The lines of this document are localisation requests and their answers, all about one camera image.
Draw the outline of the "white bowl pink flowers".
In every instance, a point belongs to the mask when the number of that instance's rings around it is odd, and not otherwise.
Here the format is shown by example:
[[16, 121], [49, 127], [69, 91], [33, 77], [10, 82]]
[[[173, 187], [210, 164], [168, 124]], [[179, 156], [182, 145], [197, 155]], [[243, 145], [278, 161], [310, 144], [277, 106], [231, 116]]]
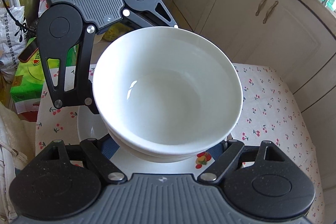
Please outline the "white bowl pink flowers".
[[240, 118], [243, 93], [228, 57], [212, 42], [173, 27], [148, 27], [114, 41], [93, 74], [101, 117]]
[[223, 141], [236, 126], [231, 119], [212, 121], [192, 116], [101, 118], [121, 148], [137, 158], [159, 163], [183, 161], [204, 152]]

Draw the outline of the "cherry print tablecloth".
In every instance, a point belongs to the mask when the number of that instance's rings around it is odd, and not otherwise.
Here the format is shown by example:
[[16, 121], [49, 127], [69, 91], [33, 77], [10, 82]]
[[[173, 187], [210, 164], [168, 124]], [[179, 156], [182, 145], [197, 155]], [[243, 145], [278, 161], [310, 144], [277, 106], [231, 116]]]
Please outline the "cherry print tablecloth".
[[[270, 140], [311, 179], [315, 199], [307, 217], [323, 223], [325, 204], [318, 161], [303, 116], [288, 85], [270, 67], [235, 64], [243, 87], [243, 110], [231, 137], [246, 145]], [[62, 139], [78, 144], [89, 137], [101, 138], [108, 132], [98, 115], [85, 107], [53, 106], [47, 86], [42, 87], [35, 132], [35, 152], [51, 141]]]

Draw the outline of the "green box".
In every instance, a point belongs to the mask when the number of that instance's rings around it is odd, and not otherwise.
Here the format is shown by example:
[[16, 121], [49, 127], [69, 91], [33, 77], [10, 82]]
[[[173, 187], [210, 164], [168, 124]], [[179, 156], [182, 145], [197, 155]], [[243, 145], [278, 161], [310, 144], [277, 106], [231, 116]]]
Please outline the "green box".
[[27, 43], [26, 49], [19, 55], [19, 65], [15, 73], [10, 95], [18, 114], [37, 112], [47, 91], [43, 89], [45, 75], [41, 64], [36, 38]]

